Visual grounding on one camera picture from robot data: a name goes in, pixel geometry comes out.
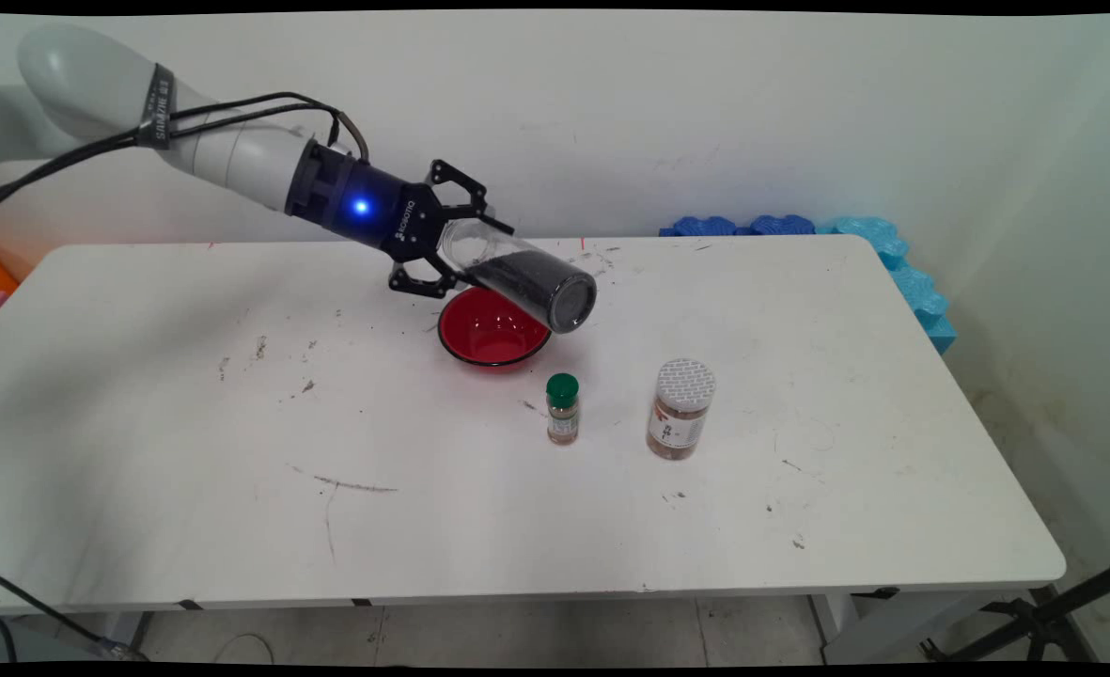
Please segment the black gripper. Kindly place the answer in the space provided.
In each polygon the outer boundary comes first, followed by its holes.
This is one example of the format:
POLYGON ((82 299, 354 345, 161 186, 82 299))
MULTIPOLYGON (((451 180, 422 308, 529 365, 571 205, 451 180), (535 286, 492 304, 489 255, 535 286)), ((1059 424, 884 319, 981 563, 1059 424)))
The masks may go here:
POLYGON ((468 275, 437 253, 446 220, 476 219, 508 236, 515 228, 495 218, 485 185, 446 160, 430 164, 427 184, 405 181, 349 153, 305 143, 287 191, 284 213, 300 218, 353 243, 380 250, 393 261, 389 287, 423 297, 443 299, 467 286, 468 275), (464 204, 440 204, 430 186, 452 183, 467 193, 464 204), (434 279, 408 274, 405 262, 423 260, 434 279))

